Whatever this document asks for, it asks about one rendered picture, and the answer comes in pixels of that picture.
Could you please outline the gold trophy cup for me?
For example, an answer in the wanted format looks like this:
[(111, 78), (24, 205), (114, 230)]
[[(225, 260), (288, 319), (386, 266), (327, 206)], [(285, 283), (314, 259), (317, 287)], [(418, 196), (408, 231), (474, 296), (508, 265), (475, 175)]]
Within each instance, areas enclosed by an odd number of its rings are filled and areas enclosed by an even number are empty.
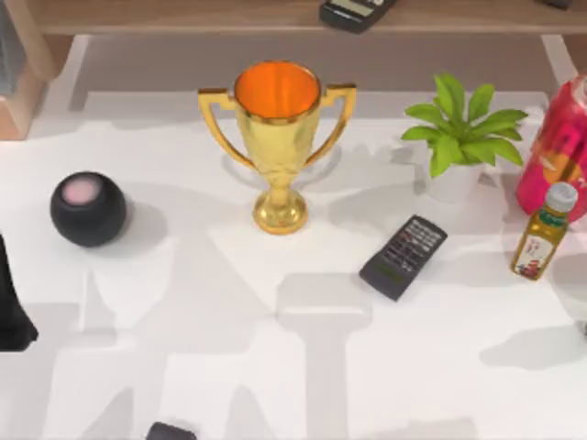
[[(334, 147), (352, 115), (356, 98), (355, 84), (323, 86), (311, 70), (289, 60), (263, 60), (249, 66), (231, 90), (199, 90), (199, 109), (213, 138), (228, 156), (255, 170), (269, 184), (252, 211), (260, 229), (289, 235), (305, 225), (305, 199), (291, 184), (303, 168)], [(343, 102), (338, 121), (323, 144), (314, 148), (320, 110), (337, 99)], [(239, 152), (221, 131), (213, 105), (234, 111), (245, 153)]]

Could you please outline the black calculator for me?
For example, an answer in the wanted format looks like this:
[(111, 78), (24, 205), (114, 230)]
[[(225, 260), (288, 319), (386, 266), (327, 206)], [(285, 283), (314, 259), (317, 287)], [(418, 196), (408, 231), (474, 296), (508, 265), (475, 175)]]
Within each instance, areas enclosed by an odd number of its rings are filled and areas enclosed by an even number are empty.
[(412, 215), (359, 271), (377, 292), (397, 302), (448, 234), (419, 215)]

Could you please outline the green plant in white pot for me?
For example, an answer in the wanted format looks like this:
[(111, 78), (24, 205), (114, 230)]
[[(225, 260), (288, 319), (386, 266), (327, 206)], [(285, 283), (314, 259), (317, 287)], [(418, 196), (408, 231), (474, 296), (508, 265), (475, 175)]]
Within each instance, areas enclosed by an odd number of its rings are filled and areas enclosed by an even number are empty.
[(404, 110), (420, 123), (407, 128), (401, 140), (424, 141), (429, 149), (427, 193), (442, 203), (461, 203), (471, 196), (484, 167), (493, 167), (498, 158), (523, 164), (515, 144), (522, 140), (519, 128), (528, 113), (512, 108), (491, 112), (495, 88), (489, 83), (466, 95), (451, 74), (439, 74), (434, 81), (430, 104)]

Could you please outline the black round speaker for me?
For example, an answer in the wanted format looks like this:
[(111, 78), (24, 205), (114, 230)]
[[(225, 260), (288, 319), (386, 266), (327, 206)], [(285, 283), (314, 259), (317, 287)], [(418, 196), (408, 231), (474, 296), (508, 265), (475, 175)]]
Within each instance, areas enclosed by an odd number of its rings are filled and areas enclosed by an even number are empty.
[(83, 248), (110, 243), (127, 221), (127, 199), (109, 177), (75, 172), (59, 182), (50, 199), (50, 218), (58, 233)]

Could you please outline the black card payment terminal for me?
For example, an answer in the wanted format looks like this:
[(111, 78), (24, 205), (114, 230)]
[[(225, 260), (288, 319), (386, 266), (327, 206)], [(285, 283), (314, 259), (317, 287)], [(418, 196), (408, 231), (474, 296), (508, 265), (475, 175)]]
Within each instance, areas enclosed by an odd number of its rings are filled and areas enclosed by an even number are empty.
[(379, 22), (397, 0), (325, 0), (319, 19), (331, 28), (360, 34)]

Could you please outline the wooden shelf unit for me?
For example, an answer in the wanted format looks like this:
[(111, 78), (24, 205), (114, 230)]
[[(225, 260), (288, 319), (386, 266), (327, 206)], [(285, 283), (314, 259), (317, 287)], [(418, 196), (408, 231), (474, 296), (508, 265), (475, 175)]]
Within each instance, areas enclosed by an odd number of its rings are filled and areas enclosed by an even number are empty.
[(29, 131), (72, 44), (94, 43), (90, 86), (126, 92), (221, 87), (247, 64), (289, 59), (362, 91), (426, 90), (436, 71), (467, 85), (553, 93), (587, 72), (587, 0), (397, 0), (369, 31), (327, 27), (321, 0), (0, 0), (0, 77), (11, 38), (25, 56), (0, 92), (0, 140)]

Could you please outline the dark grey rounded object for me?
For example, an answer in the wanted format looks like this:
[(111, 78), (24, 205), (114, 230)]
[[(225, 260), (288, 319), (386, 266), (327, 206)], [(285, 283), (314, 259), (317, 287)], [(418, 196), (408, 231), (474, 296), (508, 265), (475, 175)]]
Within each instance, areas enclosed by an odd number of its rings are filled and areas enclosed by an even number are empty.
[(148, 430), (145, 440), (198, 440), (195, 433), (163, 422), (155, 422)]

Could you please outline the yellow bottle with grey cap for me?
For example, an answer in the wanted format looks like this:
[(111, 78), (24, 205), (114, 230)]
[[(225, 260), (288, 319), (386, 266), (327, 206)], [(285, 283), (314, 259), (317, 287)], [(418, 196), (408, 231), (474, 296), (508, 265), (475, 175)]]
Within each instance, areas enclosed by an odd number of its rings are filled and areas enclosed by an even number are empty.
[(528, 280), (538, 280), (569, 228), (569, 213), (579, 194), (567, 182), (556, 182), (546, 192), (544, 203), (526, 226), (510, 264), (513, 273)]

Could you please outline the red and pink can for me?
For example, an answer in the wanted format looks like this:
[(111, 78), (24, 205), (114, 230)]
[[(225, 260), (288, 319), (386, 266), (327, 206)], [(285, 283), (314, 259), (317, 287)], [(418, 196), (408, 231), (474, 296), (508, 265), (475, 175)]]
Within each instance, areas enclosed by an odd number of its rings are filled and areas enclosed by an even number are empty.
[(587, 74), (565, 82), (550, 101), (516, 187), (521, 208), (533, 214), (556, 182), (578, 192), (569, 220), (587, 215)]

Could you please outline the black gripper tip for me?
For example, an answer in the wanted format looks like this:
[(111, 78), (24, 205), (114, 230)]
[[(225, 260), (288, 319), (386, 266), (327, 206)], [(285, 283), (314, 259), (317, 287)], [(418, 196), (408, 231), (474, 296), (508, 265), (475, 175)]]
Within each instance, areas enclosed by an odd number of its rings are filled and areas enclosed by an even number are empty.
[(15, 289), (0, 234), (0, 352), (22, 352), (39, 337), (39, 332), (22, 307)]

